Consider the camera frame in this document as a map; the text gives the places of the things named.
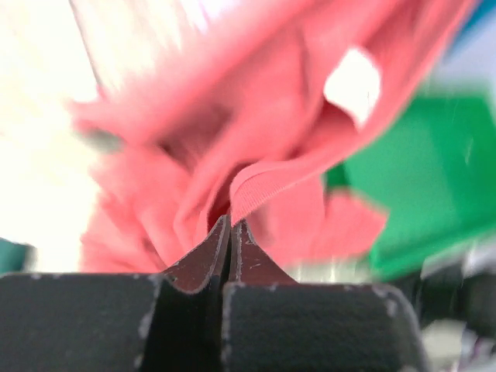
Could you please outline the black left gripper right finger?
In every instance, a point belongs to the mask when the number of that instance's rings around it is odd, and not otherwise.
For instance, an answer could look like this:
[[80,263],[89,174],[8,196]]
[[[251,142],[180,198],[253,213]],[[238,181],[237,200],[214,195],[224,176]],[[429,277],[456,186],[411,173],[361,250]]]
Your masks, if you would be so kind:
[[426,371],[416,315],[385,284],[299,284],[241,222],[223,288],[225,371]]

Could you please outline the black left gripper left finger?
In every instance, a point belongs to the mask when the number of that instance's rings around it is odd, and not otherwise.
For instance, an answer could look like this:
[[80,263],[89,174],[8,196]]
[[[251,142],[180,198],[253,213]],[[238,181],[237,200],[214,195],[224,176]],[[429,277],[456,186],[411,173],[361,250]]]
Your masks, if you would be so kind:
[[167,270],[7,274],[3,371],[218,371],[230,221]]

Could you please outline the salmon red t shirt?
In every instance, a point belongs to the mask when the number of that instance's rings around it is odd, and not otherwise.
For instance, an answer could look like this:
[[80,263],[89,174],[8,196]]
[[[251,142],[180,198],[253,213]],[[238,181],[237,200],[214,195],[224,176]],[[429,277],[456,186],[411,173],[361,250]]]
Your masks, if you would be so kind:
[[322,175],[378,137],[473,1],[191,3],[181,51],[74,124],[123,140],[96,171],[86,272],[155,272],[219,216],[281,266],[366,253],[387,217]]

